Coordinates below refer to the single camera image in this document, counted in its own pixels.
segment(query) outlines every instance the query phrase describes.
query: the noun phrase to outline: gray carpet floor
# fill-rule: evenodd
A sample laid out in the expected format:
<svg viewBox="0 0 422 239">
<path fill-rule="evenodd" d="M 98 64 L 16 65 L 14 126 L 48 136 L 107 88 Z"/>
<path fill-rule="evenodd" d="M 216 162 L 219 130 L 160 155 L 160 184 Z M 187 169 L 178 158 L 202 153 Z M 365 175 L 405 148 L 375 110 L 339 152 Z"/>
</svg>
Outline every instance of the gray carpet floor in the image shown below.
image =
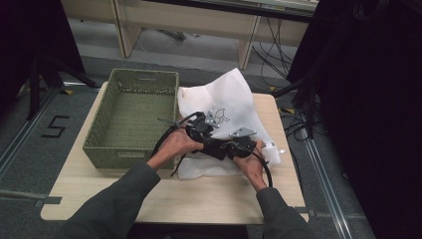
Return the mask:
<svg viewBox="0 0 422 239">
<path fill-rule="evenodd" d="M 105 82 L 112 69 L 149 69 L 154 71 L 176 71 L 180 76 L 180 85 L 184 87 L 207 84 L 221 74 L 197 70 L 182 70 L 171 67 L 159 67 L 151 64 L 118 61 L 103 58 L 83 57 L 87 76 L 97 83 Z M 254 93 L 267 93 L 269 86 L 260 76 L 244 75 Z M 72 77 L 62 74 L 64 81 L 75 82 Z M 275 84 L 277 79 L 270 79 Z M 34 132 L 24 148 L 0 180 L 1 190 L 11 190 L 33 194 L 48 194 L 66 160 L 66 157 L 79 133 L 79 130 L 93 103 L 96 92 L 85 86 L 73 88 L 70 95 L 56 95 L 47 107 Z M 19 98 L 8 114 L 0 119 L 0 153 L 5 150 L 20 126 L 24 123 L 29 106 L 29 93 Z M 294 93 L 289 93 L 277 100 L 280 108 L 292 107 Z M 57 124 L 65 126 L 62 135 L 57 138 L 42 137 L 42 134 L 56 134 L 56 129 L 48 129 L 54 116 L 67 116 L 57 119 Z M 293 115 L 282 113 L 284 127 L 291 125 Z M 341 176 L 341 164 L 332 148 L 329 135 L 323 129 L 323 123 L 317 124 L 315 141 L 320 157 L 333 185 L 340 206 L 344 211 L 353 238 L 374 238 L 364 217 L 353 190 L 347 180 Z M 310 226 L 318 238 L 339 238 L 321 191 L 314 166 L 303 141 L 288 136 L 288 141 L 295 155 L 300 173 L 300 181 L 307 208 L 315 213 L 310 218 Z M 51 238 L 63 222 L 44 221 L 40 218 L 41 208 L 35 206 L 35 199 L 0 197 L 0 238 Z M 262 237 L 260 225 L 248 226 L 251 239 Z"/>
</svg>

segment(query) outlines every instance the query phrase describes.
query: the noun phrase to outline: electrical cable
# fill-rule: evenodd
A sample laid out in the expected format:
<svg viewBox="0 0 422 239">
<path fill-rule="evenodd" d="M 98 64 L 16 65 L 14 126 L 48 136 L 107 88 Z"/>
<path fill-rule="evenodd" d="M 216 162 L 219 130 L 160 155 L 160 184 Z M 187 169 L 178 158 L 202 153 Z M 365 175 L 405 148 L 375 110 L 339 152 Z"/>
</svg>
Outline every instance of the electrical cable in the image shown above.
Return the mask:
<svg viewBox="0 0 422 239">
<path fill-rule="evenodd" d="M 181 157 L 180 157 L 180 160 L 177 162 L 177 165 L 176 165 L 176 168 L 174 169 L 174 171 L 170 174 L 170 176 L 173 176 L 174 175 L 174 173 L 176 173 L 177 172 L 177 170 L 179 170 L 179 166 L 180 166 L 180 164 L 182 163 L 182 161 L 183 161 L 183 158 L 186 156 L 186 154 L 183 154 Z"/>
<path fill-rule="evenodd" d="M 258 51 L 255 49 L 255 47 L 252 47 L 252 49 L 254 50 L 254 52 L 257 54 L 257 56 L 263 61 L 265 62 L 269 67 L 271 67 L 275 72 L 277 72 L 280 76 L 282 76 L 284 79 L 286 78 L 286 75 L 280 71 L 280 69 L 278 69 L 276 66 L 274 66 L 273 63 L 271 63 L 270 61 L 268 61 L 266 58 L 264 58 L 263 56 L 261 56 L 261 54 L 258 53 Z"/>
<path fill-rule="evenodd" d="M 300 112 L 300 113 L 297 112 L 295 116 L 282 116 L 282 117 L 294 118 L 294 120 L 292 120 L 292 122 L 290 123 L 290 125 L 284 128 L 285 133 L 286 133 L 286 137 L 289 137 L 290 135 L 293 135 L 294 138 L 296 140 L 298 140 L 298 141 L 304 141 L 304 140 L 307 140 L 308 139 L 308 137 L 306 137 L 306 138 L 300 138 L 300 137 L 297 136 L 297 133 L 301 129 L 307 127 L 306 122 L 304 120 L 300 119 L 300 115 L 304 115 L 306 113 L 307 112 Z M 312 126 L 314 126 L 316 124 L 319 124 L 319 123 L 322 123 L 322 121 L 313 121 Z M 318 131 L 318 130 L 316 130 L 314 128 L 313 128 L 313 131 L 316 132 L 316 133 L 318 133 L 318 134 L 320 134 L 320 135 L 326 136 L 326 133 L 320 132 L 320 131 Z"/>
<path fill-rule="evenodd" d="M 262 47 L 262 44 L 260 43 L 260 47 L 261 47 L 261 49 L 263 50 L 263 52 L 265 52 L 266 53 L 266 57 L 265 58 L 263 58 L 259 53 L 258 53 L 258 51 L 255 49 L 255 47 L 254 46 L 252 46 L 252 48 L 253 48 L 253 50 L 254 50 L 254 52 L 258 55 L 258 57 L 261 59 L 261 60 L 263 60 L 263 63 L 261 64 L 261 79 L 264 81 L 264 83 L 266 83 L 267 85 L 269 85 L 270 87 L 275 87 L 275 88 L 280 88 L 280 87 L 278 87 L 278 86 L 275 86 L 274 84 L 270 84 L 270 83 L 268 83 L 267 82 L 267 80 L 264 78 L 264 74 L 263 74 L 263 71 L 264 71 L 264 65 L 265 65 L 265 63 L 267 63 L 267 65 L 268 66 L 270 66 L 274 71 L 276 71 L 279 75 L 282 75 L 282 72 L 276 67 L 276 66 L 274 66 L 273 64 L 271 64 L 270 63 L 270 61 L 268 61 L 267 60 L 267 57 L 272 57 L 272 58 L 274 58 L 271 54 L 270 54 L 270 52 L 271 52 L 271 50 L 273 49 L 273 47 L 274 47 L 274 44 L 271 46 L 271 48 L 270 48 L 270 50 L 268 51 L 268 52 L 266 52 L 265 50 L 264 50 L 264 48 Z"/>
<path fill-rule="evenodd" d="M 211 71 L 211 70 L 206 70 L 206 69 L 199 69 L 199 68 L 185 68 L 185 67 L 177 67 L 177 66 L 174 66 L 174 65 L 166 65 L 166 64 L 160 64 L 160 63 L 158 63 L 158 62 L 156 62 L 155 60 L 154 60 L 154 57 L 142 46 L 142 44 L 139 42 L 139 40 L 138 39 L 136 39 L 136 45 L 138 45 L 139 47 L 140 47 L 140 49 L 142 49 L 142 51 L 143 52 L 145 52 L 148 56 L 149 56 L 149 59 L 148 59 L 148 61 L 149 62 L 151 62 L 152 64 L 154 64 L 154 65 L 157 65 L 157 66 L 160 66 L 160 67 L 172 67 L 172 68 L 176 68 L 176 69 L 182 69 L 182 70 L 198 70 L 198 71 L 202 71 L 202 72 L 208 72 L 208 73 L 218 73 L 218 74 L 221 74 L 221 72 L 218 72 L 218 71 Z M 269 85 L 269 86 L 271 86 L 271 87 L 275 87 L 275 88 L 282 88 L 282 87 L 280 87 L 280 86 L 274 86 L 273 84 L 270 84 L 270 83 L 268 83 L 265 79 L 264 79 L 264 77 L 263 77 L 263 69 L 261 68 L 261 78 L 264 80 L 264 82 L 267 84 L 267 85 Z M 269 90 L 267 90 L 267 89 L 264 89 L 264 88 L 261 88 L 261 87 L 259 87 L 257 84 L 255 84 L 255 83 L 253 83 L 253 82 L 249 82 L 249 81 L 247 81 L 247 83 L 249 83 L 249 84 L 251 84 L 251 85 L 253 85 L 253 86 L 255 86 L 256 88 L 258 88 L 258 89 L 260 89 L 260 90 L 262 90 L 262 91 L 264 91 L 264 92 L 267 92 L 267 93 L 270 93 L 271 91 L 269 91 Z"/>
<path fill-rule="evenodd" d="M 189 116 L 187 116 L 186 118 L 175 122 L 173 125 L 171 125 L 168 130 L 161 136 L 161 138 L 158 140 L 158 142 L 155 144 L 154 150 L 152 151 L 151 157 L 153 157 L 159 150 L 159 148 L 161 147 L 162 143 L 165 141 L 166 138 L 168 138 L 168 136 L 173 133 L 175 130 L 177 130 L 178 128 L 180 128 L 180 126 L 182 124 L 184 124 L 186 121 L 188 121 L 189 119 L 191 119 L 194 116 L 198 116 L 200 114 L 200 112 L 196 112 L 193 113 Z"/>
<path fill-rule="evenodd" d="M 269 53 L 269 52 L 271 52 L 272 48 L 271 48 L 269 51 L 266 51 L 266 50 L 264 49 L 264 47 L 263 47 L 263 44 L 262 44 L 261 42 L 260 42 L 259 44 L 260 44 L 261 50 L 263 50 L 263 52 L 265 52 L 265 53 Z M 273 56 L 273 55 L 271 55 L 271 54 L 269 54 L 269 57 L 273 58 L 274 60 L 283 61 L 283 59 L 278 58 L 278 57 L 275 57 L 275 56 Z"/>
<path fill-rule="evenodd" d="M 273 36 L 273 43 L 275 43 L 276 44 L 276 46 L 277 46 L 277 49 L 279 50 L 279 54 L 280 54 L 280 57 L 281 57 L 281 59 L 282 59 L 282 65 L 283 65 L 283 67 L 284 67 L 284 70 L 285 70 L 285 75 L 287 75 L 288 74 L 288 72 L 289 72 L 289 69 L 288 69 L 288 67 L 287 67 L 287 65 L 286 65 L 286 60 L 284 59 L 284 57 L 283 56 L 286 56 L 291 62 L 293 61 L 291 58 L 289 58 L 284 52 L 283 52 L 283 50 L 282 50 L 282 47 L 281 47 L 281 34 L 280 34 L 280 28 L 282 27 L 282 20 L 281 19 L 279 19 L 279 25 L 278 25 L 278 31 L 277 31 L 277 34 L 276 35 L 274 35 L 274 31 L 273 31 L 273 28 L 271 27 L 271 23 L 270 23 L 270 19 L 269 18 L 267 18 L 267 23 L 268 23 L 268 26 L 269 26 L 269 28 L 270 28 L 270 31 L 271 31 L 271 35 Z"/>
<path fill-rule="evenodd" d="M 279 29 L 278 29 L 277 34 L 278 34 L 278 35 L 280 35 L 280 27 L 279 27 Z M 276 40 L 276 38 L 274 37 L 274 34 L 273 34 L 273 44 L 271 45 L 271 48 L 270 48 L 270 50 L 269 50 L 268 52 L 264 50 L 264 48 L 263 48 L 262 44 L 260 43 L 260 47 L 261 47 L 261 49 L 263 50 L 263 52 L 265 52 L 265 53 L 266 53 L 266 57 L 265 57 L 265 60 L 266 60 L 266 61 L 268 61 L 268 60 L 267 60 L 267 58 L 268 58 L 268 57 L 275 58 L 275 57 L 273 57 L 273 56 L 270 54 L 270 53 L 271 53 L 271 50 L 273 50 L 274 45 L 276 45 L 276 47 L 277 47 L 277 49 L 278 49 L 278 50 L 280 49 L 279 45 L 277 45 L 277 40 Z M 283 65 L 283 67 L 284 67 L 284 72 L 283 72 L 282 76 L 284 76 L 284 78 L 286 78 L 287 74 L 286 74 L 285 64 L 283 63 L 283 59 L 280 59 L 280 60 L 282 61 L 282 65 Z"/>
<path fill-rule="evenodd" d="M 268 167 L 267 162 L 264 160 L 264 156 L 261 154 L 261 152 L 256 147 L 255 147 L 255 149 L 259 152 L 260 155 L 258 155 L 255 151 L 252 151 L 249 148 L 243 146 L 242 144 L 239 144 L 239 143 L 233 142 L 233 141 L 228 141 L 221 146 L 226 147 L 228 144 L 234 144 L 236 147 L 240 147 L 241 149 L 248 151 L 249 153 L 256 156 L 260 160 L 260 162 L 263 165 L 263 168 L 264 168 L 264 170 L 267 174 L 268 186 L 273 187 L 273 177 L 271 176 L 270 168 Z"/>
</svg>

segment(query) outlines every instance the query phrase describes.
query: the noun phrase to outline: person's right hand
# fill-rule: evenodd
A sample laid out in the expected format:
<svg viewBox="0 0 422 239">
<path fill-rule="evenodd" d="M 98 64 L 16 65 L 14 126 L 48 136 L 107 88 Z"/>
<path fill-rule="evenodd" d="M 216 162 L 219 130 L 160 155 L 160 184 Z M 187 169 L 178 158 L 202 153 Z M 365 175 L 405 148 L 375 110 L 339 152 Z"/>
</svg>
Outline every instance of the person's right hand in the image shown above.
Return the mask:
<svg viewBox="0 0 422 239">
<path fill-rule="evenodd" d="M 258 155 L 261 154 L 261 149 L 263 147 L 263 142 L 261 140 L 257 141 L 257 145 L 254 149 L 254 152 Z M 263 164 L 261 160 L 256 157 L 253 153 L 247 157 L 237 157 L 233 158 L 233 161 L 236 162 L 240 170 L 245 174 L 249 179 L 252 186 L 258 192 L 259 190 L 267 187 L 267 184 L 263 178 Z"/>
</svg>

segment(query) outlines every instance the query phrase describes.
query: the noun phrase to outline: gray sleeve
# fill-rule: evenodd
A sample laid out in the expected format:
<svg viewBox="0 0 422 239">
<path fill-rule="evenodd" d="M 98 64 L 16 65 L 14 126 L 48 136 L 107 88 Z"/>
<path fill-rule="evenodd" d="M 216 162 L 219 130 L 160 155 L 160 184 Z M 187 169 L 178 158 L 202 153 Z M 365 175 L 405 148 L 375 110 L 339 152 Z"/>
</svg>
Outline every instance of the gray sleeve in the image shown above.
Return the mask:
<svg viewBox="0 0 422 239">
<path fill-rule="evenodd" d="M 158 174 L 139 161 L 121 179 L 93 196 L 65 223 L 58 238 L 125 238 Z"/>
<path fill-rule="evenodd" d="M 264 215 L 264 238 L 316 238 L 305 219 L 288 206 L 276 188 L 268 187 L 257 193 Z"/>
</svg>

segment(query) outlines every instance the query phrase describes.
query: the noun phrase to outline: white plastic bag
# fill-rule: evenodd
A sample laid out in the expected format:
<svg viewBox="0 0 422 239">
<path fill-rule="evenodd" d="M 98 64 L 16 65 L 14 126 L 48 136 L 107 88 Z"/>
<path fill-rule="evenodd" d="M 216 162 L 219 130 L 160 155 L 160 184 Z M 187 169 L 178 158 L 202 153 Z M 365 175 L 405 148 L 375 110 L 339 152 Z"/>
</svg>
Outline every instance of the white plastic bag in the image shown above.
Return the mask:
<svg viewBox="0 0 422 239">
<path fill-rule="evenodd" d="M 251 89 L 238 69 L 234 69 L 214 82 L 193 88 L 179 88 L 178 105 L 180 114 L 187 117 L 195 112 L 211 111 L 220 125 L 211 132 L 214 138 L 230 138 L 229 133 L 240 127 L 254 130 L 252 140 L 262 140 L 266 147 L 263 155 L 270 164 L 280 164 L 279 152 L 273 140 L 262 125 L 255 110 Z M 195 153 L 188 154 L 178 169 L 180 179 L 192 179 L 202 175 L 240 174 L 237 165 L 228 157 L 223 161 L 211 156 Z"/>
</svg>

